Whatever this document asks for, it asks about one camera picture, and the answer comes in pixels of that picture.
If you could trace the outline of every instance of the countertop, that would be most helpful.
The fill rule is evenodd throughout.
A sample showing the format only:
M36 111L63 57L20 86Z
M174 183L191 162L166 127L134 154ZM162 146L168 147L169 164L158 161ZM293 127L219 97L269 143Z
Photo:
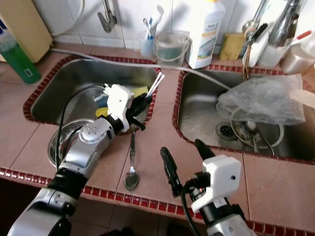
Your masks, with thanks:
M83 45L57 44L55 47L103 56L141 58L134 50L102 48ZM49 52L36 66L43 78L53 66L67 54ZM219 61L213 64L239 66L240 61ZM165 70L164 81L160 84L153 115L143 132L136 132L135 168L140 173L140 183L135 191L129 193L123 179L129 170L130 136L117 136L103 153L99 164L87 185L92 190L85 191L83 197L97 201L110 201L109 193L118 194L124 199L137 197L150 202L144 210L183 217L181 212L159 211L159 206L151 203L167 203L169 206L181 205L174 199L164 173L161 147L167 147L173 155L182 182L201 170L202 160L192 144L183 140L172 125L174 101L179 71ZM315 72L310 71L303 79L315 88ZM22 107L40 82L25 85L6 63L0 64L0 177L9 180L42 186L35 181L27 181L6 175L26 173L32 177L53 178L55 168L49 163L47 146L57 126L29 122L24 118ZM310 122L306 128L315 128L315 111L305 111ZM214 150L215 154L233 156L242 163L240 187L229 200L238 203L247 219L265 224L315 232L315 166L273 159L264 156ZM107 199L93 190L107 191ZM125 204L127 201L111 201Z

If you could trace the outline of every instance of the drain strainer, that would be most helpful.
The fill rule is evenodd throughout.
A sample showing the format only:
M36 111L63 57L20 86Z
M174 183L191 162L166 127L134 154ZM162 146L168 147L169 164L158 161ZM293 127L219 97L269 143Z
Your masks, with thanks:
M227 141L235 141L235 136L230 124L228 122L221 122L216 126L217 135Z

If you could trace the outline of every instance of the stainless steel sink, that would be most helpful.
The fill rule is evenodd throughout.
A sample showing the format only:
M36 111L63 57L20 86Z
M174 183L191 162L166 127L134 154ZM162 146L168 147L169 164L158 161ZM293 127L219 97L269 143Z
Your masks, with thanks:
M205 71L204 73L229 87L243 82L240 73L224 71ZM199 138L211 146L253 152L252 147L243 144L233 136L233 132L229 129L229 120L223 119L217 113L217 99L224 92L226 89L207 79L194 74L186 74L179 107L179 129L191 141ZM284 127L284 138L274 148L275 155L307 160L315 157L315 146L312 144L312 140L315 139L315 131L307 128L308 122L314 122L313 116L310 116L309 112L305 112L305 115L306 123ZM258 127L269 142L272 143L277 140L278 126L258 123ZM271 154L268 149L259 149L259 152Z
M65 64L54 76L31 107L31 115L41 122L59 123L67 100L85 86L107 83L120 84L129 89L147 86L150 89L156 78L153 68L117 66L87 59L76 59ZM95 119L98 108L93 98L102 93L92 88L79 93L67 106L64 124L79 118ZM148 108L138 116L143 122Z

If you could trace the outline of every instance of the green bottle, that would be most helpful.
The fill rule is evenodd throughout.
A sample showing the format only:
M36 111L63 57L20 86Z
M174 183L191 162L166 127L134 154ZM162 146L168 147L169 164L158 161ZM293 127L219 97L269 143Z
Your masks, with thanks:
M41 75L7 29L0 28L0 54L26 84L37 82Z

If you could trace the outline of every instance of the red tile border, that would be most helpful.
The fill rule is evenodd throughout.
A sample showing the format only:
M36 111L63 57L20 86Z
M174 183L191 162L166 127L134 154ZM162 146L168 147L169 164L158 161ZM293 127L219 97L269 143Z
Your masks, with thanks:
M47 186L51 181L50 178L34 176L28 173L22 173L13 171L10 169L0 168L0 177L5 178L17 178L21 183L23 182L34 182L43 185L43 187ZM125 204L137 205L140 208L150 208L155 209L162 212L173 213L175 215L184 215L183 207L180 205L168 204L165 202L160 202L153 199L146 199L137 196L133 196L131 194L124 194L114 191L109 191L105 189L94 188L92 186L85 186L83 191L84 194L91 195L98 198L111 199L118 202L124 202ZM194 214L192 209L189 208L189 212L192 217L195 219L202 219L201 214ZM292 228L286 228L276 225L264 224L254 221L246 221L248 227L256 232L266 233L274 236L315 236L315 233L296 230Z
M97 58L102 58L106 60L113 60L113 61L120 61L120 62L126 62L126 63L140 63L140 64L156 64L153 61L150 60L143 60L143 59L132 59L132 58L121 58L121 57L108 57L108 56L101 56L101 55L92 55ZM35 118L32 117L31 115L31 107L35 100L40 96L40 94L44 91L44 89L47 87L49 82L53 79L55 74L59 71L59 69L64 66L66 63L76 60L76 59L81 59L81 57L76 56L76 55L70 55L68 57L65 57L64 59L61 59L59 62L56 63L56 65L51 69L51 71L47 74L47 76L42 80L42 82L38 85L38 87L35 89L35 91L29 96L29 98L25 101L23 105L23 113L24 117L32 122L37 122L37 123L45 123L45 124L56 124L56 123L49 123L49 122L41 122L40 120L36 120ZM158 74L161 69L160 68L154 68L156 73ZM153 113L153 108L154 104L156 101L156 95L157 95L158 89L155 90L155 92L152 94L152 102L150 103L149 106L149 112L147 115L146 120L144 121L144 125L147 124L151 118L152 118L152 113Z
M235 71L239 72L242 71L241 66L219 66L219 65L208 65L204 67L203 69L205 70L216 70L216 71ZM282 71L278 70L266 70L263 68L252 68L253 74L280 74ZM176 97L175 97L175 103L174 103L174 108L173 108L173 115L172 115L172 124L174 129L176 130L177 134L185 140L187 143L194 144L192 140L189 140L186 138L183 133L179 130L179 125L178 125L178 116L179 116L179 108L180 108L180 103L181 103L181 94L182 94L182 89L183 89L183 83L184 83L184 78L187 72L181 71L178 76L178 82L177 82L177 90L176 90ZM311 89L312 87L306 82L303 81L303 88L304 89ZM225 147L216 147L216 146L209 146L211 149L217 149L217 150L225 150L229 152L235 152L235 153L240 153L240 154L249 154L253 155L256 157L262 157L262 158L269 158L269 159L277 159L280 161L289 161L289 162L296 162L300 164L306 164L306 165L315 165L315 161L306 161L306 160L297 160L294 158L287 158L287 157L282 157L282 156L270 156L270 155L264 155L264 154L255 154L252 152L248 151L240 151L240 150L235 150L235 149L230 149L230 148L225 148Z

